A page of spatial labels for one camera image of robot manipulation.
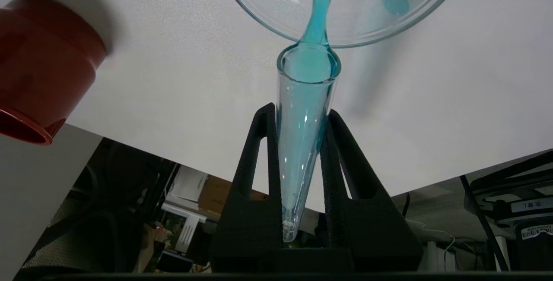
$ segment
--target stream of blue liquid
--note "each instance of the stream of blue liquid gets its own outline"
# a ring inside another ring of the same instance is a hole
[[[340,73],[340,60],[326,36],[329,5],[330,0],[313,0],[304,35],[278,61],[277,134],[286,242],[296,237]]]

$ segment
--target desk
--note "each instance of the desk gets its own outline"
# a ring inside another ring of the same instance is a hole
[[[234,0],[58,1],[110,50],[67,122],[232,180],[290,42]],[[393,39],[337,51],[333,108],[390,195],[553,146],[552,22],[550,0],[446,0]],[[324,209],[319,167],[306,206]]]

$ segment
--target label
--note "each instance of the label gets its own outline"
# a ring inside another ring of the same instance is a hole
[[[539,210],[541,208],[553,208],[553,197],[527,200],[525,202],[511,203],[511,211],[513,213]]]
[[[523,230],[520,231],[520,235],[522,236],[522,240],[526,240],[526,239],[535,238],[539,236],[540,233],[542,232],[545,232],[546,234],[553,236],[553,224],[524,228]]]

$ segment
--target red container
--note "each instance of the red container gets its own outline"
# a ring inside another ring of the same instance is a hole
[[[52,0],[12,0],[0,9],[0,133],[50,145],[105,55],[73,11]]]

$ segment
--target black cable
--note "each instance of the black cable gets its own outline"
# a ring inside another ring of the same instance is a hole
[[[403,205],[403,218],[407,215],[407,209],[409,208],[409,203],[411,203],[411,194],[407,193],[407,198],[405,198],[405,205]]]
[[[499,244],[497,243],[496,237],[493,235],[492,228],[490,228],[488,221],[484,216],[484,213],[482,213],[482,210],[480,209],[478,202],[476,202],[476,199],[474,198],[474,194],[470,189],[470,185],[468,185],[467,177],[462,175],[459,178],[461,179],[461,183],[463,184],[464,192],[468,196],[468,200],[470,204],[474,206],[474,212],[476,213],[476,216],[478,217],[478,220],[480,221],[480,224],[482,225],[484,232],[486,232],[486,236],[488,237],[490,247],[492,247],[492,251],[496,255],[497,262],[499,264],[499,269],[501,271],[509,271],[509,268],[507,267],[507,262],[505,261],[505,257],[503,257],[503,253],[499,248]]]

